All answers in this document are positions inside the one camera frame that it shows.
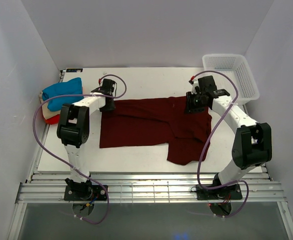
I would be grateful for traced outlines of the blue folded t shirt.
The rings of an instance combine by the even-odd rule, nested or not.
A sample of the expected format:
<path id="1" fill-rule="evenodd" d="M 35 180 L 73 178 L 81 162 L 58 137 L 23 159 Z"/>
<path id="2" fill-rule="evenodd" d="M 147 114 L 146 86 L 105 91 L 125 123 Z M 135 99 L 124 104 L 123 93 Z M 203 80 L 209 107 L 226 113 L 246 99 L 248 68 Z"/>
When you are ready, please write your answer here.
<path id="1" fill-rule="evenodd" d="M 73 78 L 66 82 L 55 83 L 42 91 L 41 98 L 43 101 L 62 95 L 80 95 L 59 97 L 48 101 L 47 108 L 51 112 L 60 111 L 63 104 L 73 104 L 81 101 L 84 97 L 82 88 L 82 79 L 80 77 Z"/>

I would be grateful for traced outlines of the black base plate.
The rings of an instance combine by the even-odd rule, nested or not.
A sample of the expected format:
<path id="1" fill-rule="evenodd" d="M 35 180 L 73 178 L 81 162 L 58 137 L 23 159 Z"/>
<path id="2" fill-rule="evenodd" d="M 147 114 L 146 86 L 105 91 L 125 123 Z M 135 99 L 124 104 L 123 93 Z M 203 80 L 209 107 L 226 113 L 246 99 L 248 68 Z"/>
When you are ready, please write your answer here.
<path id="1" fill-rule="evenodd" d="M 106 201 L 106 189 L 107 185 L 89 185 L 85 186 L 84 189 L 76 189 L 75 187 L 66 186 L 64 192 L 64 201 L 91 201 L 96 199 L 97 201 Z"/>
<path id="2" fill-rule="evenodd" d="M 196 194 L 197 200 L 241 200 L 243 198 L 240 185 L 226 186 L 219 189 L 205 190 L 199 185 L 193 186 L 190 189 L 191 193 Z"/>

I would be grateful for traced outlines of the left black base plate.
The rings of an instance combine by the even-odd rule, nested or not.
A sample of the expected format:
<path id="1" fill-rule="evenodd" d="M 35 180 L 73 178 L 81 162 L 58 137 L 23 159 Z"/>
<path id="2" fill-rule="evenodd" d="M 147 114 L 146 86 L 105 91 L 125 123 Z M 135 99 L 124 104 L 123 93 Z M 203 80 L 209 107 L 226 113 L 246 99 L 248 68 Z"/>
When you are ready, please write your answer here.
<path id="1" fill-rule="evenodd" d="M 106 201 L 106 189 L 107 185 L 89 185 L 85 186 L 84 189 L 76 189 L 75 187 L 66 186 L 64 192 L 64 201 L 91 201 L 96 199 L 97 201 Z"/>

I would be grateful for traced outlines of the white plastic basket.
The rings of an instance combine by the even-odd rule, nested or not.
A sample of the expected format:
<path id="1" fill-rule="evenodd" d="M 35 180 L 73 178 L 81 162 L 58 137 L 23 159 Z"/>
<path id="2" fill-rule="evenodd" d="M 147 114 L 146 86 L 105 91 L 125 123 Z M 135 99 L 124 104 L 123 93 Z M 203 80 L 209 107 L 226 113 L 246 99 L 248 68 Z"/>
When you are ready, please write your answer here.
<path id="1" fill-rule="evenodd" d="M 244 105 L 259 99 L 260 93 L 250 69 L 243 55 L 231 53 L 206 54 L 202 57 L 205 71 L 217 71 L 228 76 L 236 85 L 238 98 L 236 103 Z"/>

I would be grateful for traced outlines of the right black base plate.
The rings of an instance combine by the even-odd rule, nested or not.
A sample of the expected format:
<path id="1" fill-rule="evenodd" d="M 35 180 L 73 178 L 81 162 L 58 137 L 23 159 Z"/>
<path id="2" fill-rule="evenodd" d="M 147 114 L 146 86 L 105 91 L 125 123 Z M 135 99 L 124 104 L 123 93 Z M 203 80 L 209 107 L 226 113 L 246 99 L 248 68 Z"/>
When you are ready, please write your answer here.
<path id="1" fill-rule="evenodd" d="M 205 190 L 199 185 L 193 186 L 190 189 L 191 193 L 196 194 L 197 200 L 241 200 L 243 198 L 240 185 L 226 186 L 219 189 Z"/>

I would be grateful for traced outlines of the beige folded t shirt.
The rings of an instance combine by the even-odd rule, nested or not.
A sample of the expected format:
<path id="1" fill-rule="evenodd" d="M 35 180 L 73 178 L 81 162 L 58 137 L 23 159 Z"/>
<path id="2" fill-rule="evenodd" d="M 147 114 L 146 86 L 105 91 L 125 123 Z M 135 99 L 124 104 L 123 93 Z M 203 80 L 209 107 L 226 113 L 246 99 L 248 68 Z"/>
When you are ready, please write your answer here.
<path id="1" fill-rule="evenodd" d="M 41 106 L 41 108 L 42 108 L 42 115 L 43 115 L 43 118 L 45 120 L 49 120 L 49 119 L 51 119 L 51 118 L 59 115 L 60 112 L 61 112 L 60 110 L 58 110 L 58 111 L 51 111 L 51 110 L 49 110 L 48 105 L 49 105 L 49 103 L 46 102 L 46 103 L 44 103 Z"/>

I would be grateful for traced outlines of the red-orange folded t shirt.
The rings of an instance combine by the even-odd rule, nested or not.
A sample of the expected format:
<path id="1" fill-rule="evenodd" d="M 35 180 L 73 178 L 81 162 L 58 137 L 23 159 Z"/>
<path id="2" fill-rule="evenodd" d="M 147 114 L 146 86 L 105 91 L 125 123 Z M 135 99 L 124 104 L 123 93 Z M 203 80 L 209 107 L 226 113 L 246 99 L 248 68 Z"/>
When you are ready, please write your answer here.
<path id="1" fill-rule="evenodd" d="M 49 125 L 55 125 L 55 124 L 58 124 L 59 123 L 59 120 L 60 120 L 60 115 L 55 115 L 51 118 L 48 118 L 48 119 L 44 119 L 45 123 L 46 124 L 49 124 Z"/>

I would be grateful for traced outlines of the aluminium rail frame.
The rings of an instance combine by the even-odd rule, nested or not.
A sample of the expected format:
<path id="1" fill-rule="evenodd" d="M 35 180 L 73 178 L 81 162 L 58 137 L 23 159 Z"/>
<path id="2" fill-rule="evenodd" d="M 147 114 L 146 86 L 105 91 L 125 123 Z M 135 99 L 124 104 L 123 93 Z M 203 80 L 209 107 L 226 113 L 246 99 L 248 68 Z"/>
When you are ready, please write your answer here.
<path id="1" fill-rule="evenodd" d="M 210 184 L 231 160 L 234 133 L 222 123 L 198 165 L 167 161 L 164 144 L 99 147 L 101 113 L 90 116 L 90 137 L 80 158 L 91 177 L 108 186 L 109 201 L 96 201 L 88 217 L 75 217 L 73 202 L 63 199 L 70 175 L 67 153 L 56 126 L 46 128 L 29 182 L 17 195 L 16 240 L 293 240 L 293 221 L 280 182 L 265 167 L 249 172 L 240 184 L 243 198 L 232 200 L 234 216 L 214 216 L 209 203 L 191 187 Z"/>

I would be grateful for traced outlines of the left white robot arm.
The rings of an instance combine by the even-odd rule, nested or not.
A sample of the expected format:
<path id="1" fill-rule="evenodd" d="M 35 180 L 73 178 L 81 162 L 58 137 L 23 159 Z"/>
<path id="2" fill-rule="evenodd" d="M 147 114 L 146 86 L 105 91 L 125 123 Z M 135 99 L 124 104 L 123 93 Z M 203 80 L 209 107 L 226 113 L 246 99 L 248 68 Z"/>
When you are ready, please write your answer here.
<path id="1" fill-rule="evenodd" d="M 90 96 L 75 103 L 62 105 L 57 127 L 57 137 L 61 140 L 67 153 L 70 177 L 65 181 L 75 194 L 82 200 L 92 196 L 93 188 L 87 184 L 90 172 L 84 160 L 81 160 L 81 146 L 90 135 L 90 115 L 95 111 L 112 111 L 115 109 L 113 100 L 117 83 L 105 78 L 101 85 L 92 90 Z"/>

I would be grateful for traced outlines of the dark red t shirt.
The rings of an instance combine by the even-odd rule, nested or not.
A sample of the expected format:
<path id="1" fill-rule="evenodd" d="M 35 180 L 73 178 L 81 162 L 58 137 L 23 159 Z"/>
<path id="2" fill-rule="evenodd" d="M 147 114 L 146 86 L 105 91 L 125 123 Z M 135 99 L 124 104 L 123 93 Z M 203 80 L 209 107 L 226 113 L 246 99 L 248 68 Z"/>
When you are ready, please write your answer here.
<path id="1" fill-rule="evenodd" d="M 211 133 L 209 109 L 185 113 L 186 97 L 116 100 L 101 116 L 99 147 L 168 144 L 167 161 L 185 166 L 197 162 Z"/>

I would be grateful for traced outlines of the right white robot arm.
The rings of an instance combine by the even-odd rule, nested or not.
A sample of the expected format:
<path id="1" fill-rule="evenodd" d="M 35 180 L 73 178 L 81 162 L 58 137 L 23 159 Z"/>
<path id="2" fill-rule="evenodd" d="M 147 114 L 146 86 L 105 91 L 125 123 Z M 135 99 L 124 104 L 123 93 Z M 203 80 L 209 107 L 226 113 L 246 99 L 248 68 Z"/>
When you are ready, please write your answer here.
<path id="1" fill-rule="evenodd" d="M 272 129 L 268 123 L 259 123 L 247 115 L 228 91 L 218 89 L 213 76 L 192 77 L 189 83 L 192 90 L 186 93 L 186 112 L 195 113 L 208 107 L 220 116 L 218 122 L 226 122 L 234 133 L 231 161 L 216 175 L 211 186 L 204 187 L 223 199 L 231 192 L 230 186 L 272 159 Z"/>

